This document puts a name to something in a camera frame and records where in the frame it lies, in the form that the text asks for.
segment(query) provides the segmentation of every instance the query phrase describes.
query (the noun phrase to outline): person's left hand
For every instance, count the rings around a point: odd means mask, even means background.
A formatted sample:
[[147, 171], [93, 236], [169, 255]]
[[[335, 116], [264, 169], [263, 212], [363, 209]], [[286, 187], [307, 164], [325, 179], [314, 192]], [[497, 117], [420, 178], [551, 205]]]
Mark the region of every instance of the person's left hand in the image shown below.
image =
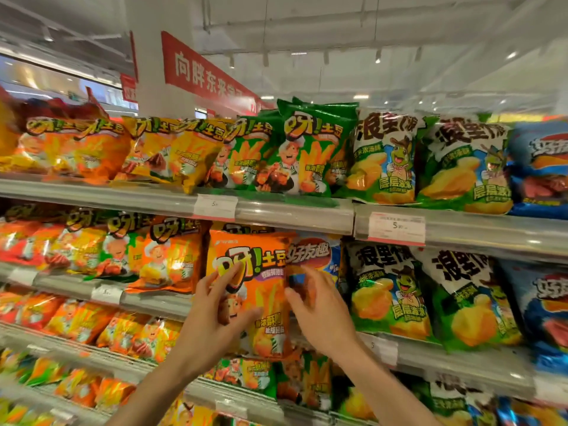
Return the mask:
[[262, 308], [255, 308], [239, 312], [226, 326], [217, 321], [219, 301], [241, 266], [238, 262], [222, 277], [215, 271], [197, 283], [191, 311], [164, 362], [173, 365], [188, 382], [215, 366], [231, 342], [262, 315]]

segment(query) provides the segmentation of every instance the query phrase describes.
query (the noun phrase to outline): hand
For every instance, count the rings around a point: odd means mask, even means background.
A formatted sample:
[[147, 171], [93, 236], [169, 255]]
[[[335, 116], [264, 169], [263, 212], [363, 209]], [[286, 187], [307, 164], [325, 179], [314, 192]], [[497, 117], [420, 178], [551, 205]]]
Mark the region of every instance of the hand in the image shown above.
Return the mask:
[[215, 271], [197, 283], [191, 311], [164, 362], [173, 365], [187, 382], [215, 366], [233, 340], [262, 315], [262, 308], [255, 308], [240, 311], [226, 326], [217, 320], [219, 301], [242, 265], [237, 263], [222, 277]]
[[315, 292], [313, 305], [306, 306], [292, 288], [286, 289], [286, 298], [308, 342], [341, 366], [360, 344], [347, 305], [330, 274], [306, 266], [302, 269], [306, 273], [304, 284], [308, 292]]

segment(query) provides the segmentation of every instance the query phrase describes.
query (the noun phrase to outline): ceiling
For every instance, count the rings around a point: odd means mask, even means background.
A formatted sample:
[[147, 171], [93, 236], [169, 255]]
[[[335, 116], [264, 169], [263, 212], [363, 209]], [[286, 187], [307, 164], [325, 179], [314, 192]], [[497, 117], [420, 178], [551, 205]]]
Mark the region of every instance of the ceiling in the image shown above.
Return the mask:
[[[366, 94], [372, 107], [554, 112], [568, 70], [568, 0], [191, 3], [194, 49], [259, 95], [325, 103]], [[0, 6], [0, 46], [98, 77], [132, 74], [123, 0]]]

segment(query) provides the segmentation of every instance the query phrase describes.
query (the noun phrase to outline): red banner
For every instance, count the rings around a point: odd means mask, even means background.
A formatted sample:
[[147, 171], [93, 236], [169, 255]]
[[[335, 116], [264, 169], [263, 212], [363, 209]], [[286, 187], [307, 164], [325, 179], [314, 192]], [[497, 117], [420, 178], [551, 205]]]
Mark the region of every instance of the red banner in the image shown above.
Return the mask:
[[173, 35], [162, 31], [166, 83], [229, 107], [238, 114], [256, 114], [260, 98]]
[[125, 101], [138, 103], [136, 99], [136, 79], [127, 74], [120, 73], [120, 84], [122, 85], [122, 98]]

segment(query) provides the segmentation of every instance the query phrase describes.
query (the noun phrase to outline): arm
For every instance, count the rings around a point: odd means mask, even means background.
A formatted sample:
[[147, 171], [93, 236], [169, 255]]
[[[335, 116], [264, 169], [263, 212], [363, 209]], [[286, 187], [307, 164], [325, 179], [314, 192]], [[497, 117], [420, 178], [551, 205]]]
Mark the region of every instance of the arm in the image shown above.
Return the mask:
[[286, 297], [309, 343], [344, 370], [382, 426], [440, 426], [428, 408], [361, 342], [331, 276], [308, 267], [303, 269], [306, 283], [315, 287], [314, 305], [306, 306], [291, 288], [286, 289]]
[[197, 283], [193, 306], [174, 348], [106, 426], [156, 426], [183, 389], [215, 366], [233, 339], [259, 318], [262, 310], [256, 308], [239, 314], [226, 326], [217, 321], [219, 301], [241, 266], [234, 265], [220, 278], [213, 272]]

